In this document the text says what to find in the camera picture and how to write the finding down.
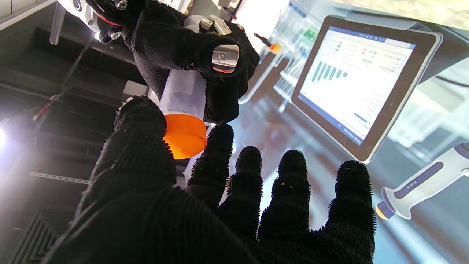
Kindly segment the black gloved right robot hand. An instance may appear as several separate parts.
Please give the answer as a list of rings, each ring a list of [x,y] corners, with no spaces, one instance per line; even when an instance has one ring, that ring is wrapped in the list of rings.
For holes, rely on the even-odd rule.
[[[174,8],[147,1],[124,25],[124,40],[134,55],[147,85],[161,99],[170,70],[197,70],[206,82],[204,122],[226,124],[238,117],[239,99],[259,64],[259,54],[245,30],[226,21],[231,33],[195,33],[184,28],[186,15]],[[237,45],[239,61],[233,73],[213,70],[211,56],[219,45]]]

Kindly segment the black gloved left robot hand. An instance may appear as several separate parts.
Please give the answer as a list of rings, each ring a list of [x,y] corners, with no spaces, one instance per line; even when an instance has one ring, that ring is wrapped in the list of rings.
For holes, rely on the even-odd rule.
[[[302,152],[283,155],[260,212],[262,159],[245,147],[229,176],[233,129],[214,127],[185,189],[148,97],[116,113],[71,226],[43,264],[371,264],[376,219],[367,168],[338,169],[326,224],[309,229],[311,187]]]

